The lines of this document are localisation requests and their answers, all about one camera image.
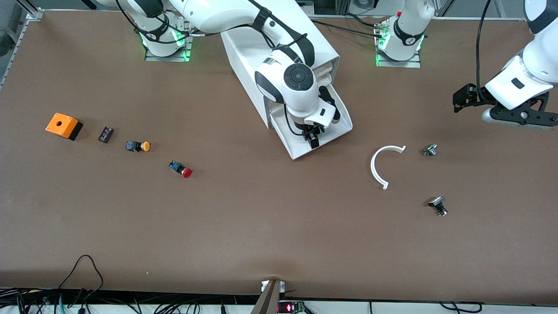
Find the white drawer cabinet shell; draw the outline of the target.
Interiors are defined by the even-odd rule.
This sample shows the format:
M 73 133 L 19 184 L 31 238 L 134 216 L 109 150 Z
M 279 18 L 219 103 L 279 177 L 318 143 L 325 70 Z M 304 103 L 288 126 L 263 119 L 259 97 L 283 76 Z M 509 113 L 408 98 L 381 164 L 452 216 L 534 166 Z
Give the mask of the white drawer cabinet shell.
M 333 46 L 327 41 L 326 37 L 320 32 L 311 20 L 301 23 L 287 23 L 298 33 L 307 33 L 307 38 L 312 42 L 315 51 L 315 61 L 311 66 L 315 69 L 326 62 L 333 63 L 331 71 L 332 78 L 335 77 L 340 56 Z M 239 81 L 249 95 L 255 109 L 257 109 L 261 119 L 267 129 L 267 115 L 263 104 L 263 95 L 255 85 L 254 72 L 260 64 L 271 54 L 271 49 L 266 44 L 263 36 L 251 27 L 239 27 L 221 34 L 225 50 Z

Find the red push button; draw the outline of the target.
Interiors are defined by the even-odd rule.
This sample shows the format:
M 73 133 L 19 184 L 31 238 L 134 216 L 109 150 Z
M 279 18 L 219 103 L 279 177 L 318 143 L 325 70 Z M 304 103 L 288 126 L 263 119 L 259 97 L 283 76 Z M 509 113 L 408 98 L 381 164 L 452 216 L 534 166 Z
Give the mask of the red push button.
M 185 166 L 183 166 L 181 163 L 172 160 L 171 163 L 169 164 L 169 167 L 175 171 L 176 173 L 179 173 L 180 175 L 182 175 L 184 178 L 188 178 L 191 176 L 192 174 L 192 170 L 190 168 L 187 168 Z

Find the circuit board red display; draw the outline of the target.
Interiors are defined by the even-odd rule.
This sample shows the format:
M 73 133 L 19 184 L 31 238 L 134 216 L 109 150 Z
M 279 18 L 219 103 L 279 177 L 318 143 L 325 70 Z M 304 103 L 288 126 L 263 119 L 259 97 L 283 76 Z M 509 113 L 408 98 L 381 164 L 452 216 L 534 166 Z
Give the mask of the circuit board red display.
M 306 306 L 302 301 L 282 300 L 278 302 L 277 314 L 305 313 Z

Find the white curved plastic bracket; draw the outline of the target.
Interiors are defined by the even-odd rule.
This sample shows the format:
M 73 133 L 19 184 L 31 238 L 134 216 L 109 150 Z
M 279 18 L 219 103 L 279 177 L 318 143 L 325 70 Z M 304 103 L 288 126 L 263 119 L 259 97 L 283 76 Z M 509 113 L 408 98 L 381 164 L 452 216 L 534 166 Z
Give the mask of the white curved plastic bracket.
M 375 161 L 378 157 L 378 155 L 384 151 L 394 151 L 397 152 L 399 154 L 403 153 L 406 150 L 406 146 L 403 145 L 401 147 L 399 146 L 394 146 L 394 145 L 388 145 L 388 146 L 384 146 L 379 148 L 378 150 L 375 151 L 375 153 L 372 155 L 371 157 L 371 161 L 370 161 L 370 170 L 371 170 L 371 175 L 374 177 L 374 180 L 379 183 L 379 185 L 382 187 L 382 189 L 385 191 L 388 189 L 389 187 L 389 182 L 385 181 L 383 179 L 383 177 L 381 177 L 377 171 L 377 168 L 375 166 Z

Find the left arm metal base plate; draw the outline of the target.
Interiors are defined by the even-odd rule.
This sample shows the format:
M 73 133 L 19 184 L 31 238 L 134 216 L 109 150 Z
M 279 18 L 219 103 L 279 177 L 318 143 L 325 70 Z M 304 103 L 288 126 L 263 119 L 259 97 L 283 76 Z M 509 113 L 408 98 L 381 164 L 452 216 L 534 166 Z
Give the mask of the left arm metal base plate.
M 375 39 L 375 65 L 399 68 L 420 68 L 421 43 L 425 36 L 401 40 L 395 33 L 396 16 L 383 21 L 387 28 L 376 30 L 380 38 Z

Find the black selector switch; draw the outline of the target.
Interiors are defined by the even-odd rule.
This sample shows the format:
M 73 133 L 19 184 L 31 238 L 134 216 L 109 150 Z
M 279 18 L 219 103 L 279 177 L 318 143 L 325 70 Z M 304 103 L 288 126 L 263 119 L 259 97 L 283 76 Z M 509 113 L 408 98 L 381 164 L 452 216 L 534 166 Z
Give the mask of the black selector switch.
M 438 213 L 438 216 L 445 216 L 445 215 L 447 215 L 448 210 L 445 208 L 445 206 L 443 204 L 444 200 L 445 200 L 445 197 L 440 196 L 440 197 L 437 197 L 437 198 L 429 201 L 427 203 L 427 205 L 429 207 L 432 207 L 432 208 L 436 209 L 436 212 Z

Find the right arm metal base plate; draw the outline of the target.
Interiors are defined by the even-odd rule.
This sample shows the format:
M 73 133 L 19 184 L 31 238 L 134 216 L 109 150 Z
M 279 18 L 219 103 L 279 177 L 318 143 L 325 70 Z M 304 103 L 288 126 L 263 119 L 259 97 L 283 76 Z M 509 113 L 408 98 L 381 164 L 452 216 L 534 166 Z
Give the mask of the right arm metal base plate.
M 172 27 L 168 27 L 160 38 L 160 41 L 168 41 L 168 44 L 142 38 L 146 61 L 188 62 L 190 60 L 193 38 L 187 37 L 185 33 L 191 31 L 193 26 L 180 16 L 170 18 L 170 24 Z

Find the orange button enclosure box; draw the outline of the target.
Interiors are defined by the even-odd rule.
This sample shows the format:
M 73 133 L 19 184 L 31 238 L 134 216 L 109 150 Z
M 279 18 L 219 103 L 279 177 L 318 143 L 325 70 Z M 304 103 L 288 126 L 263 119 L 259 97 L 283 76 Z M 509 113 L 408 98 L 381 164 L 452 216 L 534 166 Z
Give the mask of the orange button enclosure box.
M 74 117 L 56 113 L 53 115 L 45 130 L 58 137 L 75 141 L 82 127 L 83 123 Z

